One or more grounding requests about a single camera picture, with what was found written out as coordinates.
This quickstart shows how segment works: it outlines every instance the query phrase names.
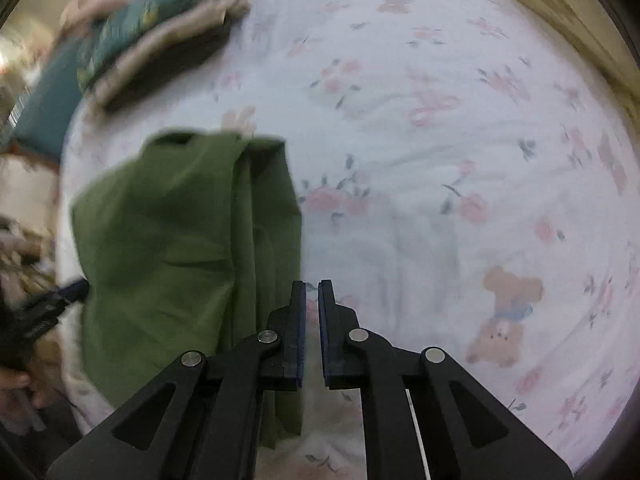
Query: human hand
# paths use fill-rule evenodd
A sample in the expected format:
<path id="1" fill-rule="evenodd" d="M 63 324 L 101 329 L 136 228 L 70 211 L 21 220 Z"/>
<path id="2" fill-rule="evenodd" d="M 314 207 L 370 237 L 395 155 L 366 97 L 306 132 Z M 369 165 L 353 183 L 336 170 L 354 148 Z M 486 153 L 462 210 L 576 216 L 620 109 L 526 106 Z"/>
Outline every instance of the human hand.
<path id="1" fill-rule="evenodd" d="M 28 418 L 27 410 L 18 402 L 12 390 L 31 390 L 31 404 L 36 410 L 55 402 L 58 398 L 56 386 L 59 382 L 59 370 L 60 350 L 57 342 L 52 340 L 38 342 L 27 371 L 0 366 L 0 417 L 13 422 Z"/>

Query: black object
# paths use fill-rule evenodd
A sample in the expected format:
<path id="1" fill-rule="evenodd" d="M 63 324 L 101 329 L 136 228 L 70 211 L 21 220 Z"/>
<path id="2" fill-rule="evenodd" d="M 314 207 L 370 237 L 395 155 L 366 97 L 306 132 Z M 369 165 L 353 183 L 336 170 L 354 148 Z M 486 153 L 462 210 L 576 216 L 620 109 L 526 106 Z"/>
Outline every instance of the black object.
<path id="1" fill-rule="evenodd" d="M 78 280 L 30 296 L 15 308 L 0 301 L 0 365 L 25 370 L 35 342 L 57 325 L 58 317 L 69 305 L 84 300 L 88 292 L 87 280 Z M 0 471 L 8 480 L 34 480 L 34 473 L 43 474 L 80 438 L 69 407 L 61 401 L 39 414 L 33 410 L 31 417 L 43 428 L 20 437 L 0 428 Z"/>
<path id="2" fill-rule="evenodd" d="M 369 480 L 426 478 L 409 390 L 433 480 L 565 480 L 568 466 L 439 348 L 417 354 L 358 325 L 319 286 L 324 381 L 359 388 Z"/>
<path id="3" fill-rule="evenodd" d="M 87 280 L 30 296 L 21 306 L 0 308 L 0 365 L 24 370 L 35 342 L 58 324 L 58 317 L 89 293 Z"/>
<path id="4" fill-rule="evenodd" d="M 51 467 L 48 480 L 251 479 L 264 390 L 302 384 L 306 290 L 267 330 L 209 358 L 186 352 Z"/>
<path id="5" fill-rule="evenodd" d="M 264 390 L 302 382 L 306 293 L 231 352 L 187 352 L 61 456 L 47 480 L 250 480 Z M 322 364 L 333 389 L 360 388 L 369 480 L 568 480 L 569 468 L 451 357 L 394 348 L 319 287 Z"/>

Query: pillow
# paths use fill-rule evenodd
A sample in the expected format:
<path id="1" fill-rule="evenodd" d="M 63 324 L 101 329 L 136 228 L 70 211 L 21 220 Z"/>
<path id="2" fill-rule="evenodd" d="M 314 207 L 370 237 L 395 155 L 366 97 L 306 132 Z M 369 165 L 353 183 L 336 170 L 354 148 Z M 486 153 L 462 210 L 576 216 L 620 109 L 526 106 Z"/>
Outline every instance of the pillow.
<path id="1" fill-rule="evenodd" d="M 78 49 L 81 38 L 70 38 L 52 53 L 33 92 L 21 97 L 0 135 L 4 152 L 33 153 L 60 163 L 66 130 L 82 97 L 78 88 Z"/>

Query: floral bedsheet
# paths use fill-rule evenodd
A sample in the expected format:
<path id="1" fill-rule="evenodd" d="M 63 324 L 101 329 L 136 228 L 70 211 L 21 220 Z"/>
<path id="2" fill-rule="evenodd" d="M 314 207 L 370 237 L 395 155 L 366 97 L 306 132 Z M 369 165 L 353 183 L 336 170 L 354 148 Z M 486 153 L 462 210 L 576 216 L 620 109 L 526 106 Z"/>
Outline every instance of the floral bedsheet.
<path id="1" fill-rule="evenodd" d="M 252 0 L 220 56 L 70 127 L 68 206 L 171 126 L 287 139 L 308 283 L 305 427 L 258 478 L 365 477 L 357 392 L 322 386 L 316 285 L 396 346 L 446 349 L 576 470 L 640 375 L 640 171 L 601 76 L 513 0 Z M 88 430 L 111 408 L 65 379 Z"/>

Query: metal pivot pin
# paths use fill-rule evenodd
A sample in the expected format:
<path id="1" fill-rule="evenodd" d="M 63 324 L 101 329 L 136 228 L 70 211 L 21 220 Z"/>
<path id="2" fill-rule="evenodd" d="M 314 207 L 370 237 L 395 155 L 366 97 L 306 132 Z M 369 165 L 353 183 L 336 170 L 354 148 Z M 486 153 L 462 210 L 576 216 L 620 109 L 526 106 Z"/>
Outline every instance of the metal pivot pin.
<path id="1" fill-rule="evenodd" d="M 424 352 L 424 356 L 427 358 L 427 361 L 437 364 L 444 361 L 445 354 L 442 350 L 434 346 L 432 348 L 427 348 Z"/>
<path id="2" fill-rule="evenodd" d="M 180 362 L 188 367 L 197 366 L 200 364 L 200 361 L 202 361 L 202 355 L 200 355 L 200 352 L 193 350 L 182 354 L 182 358 L 180 359 Z"/>
<path id="3" fill-rule="evenodd" d="M 273 343 L 278 338 L 278 334 L 273 330 L 263 330 L 258 334 L 258 341 L 261 343 Z"/>
<path id="4" fill-rule="evenodd" d="M 366 341 L 369 337 L 369 332 L 364 330 L 363 328 L 354 328 L 349 332 L 349 339 L 352 341 L 357 341 L 359 343 Z"/>

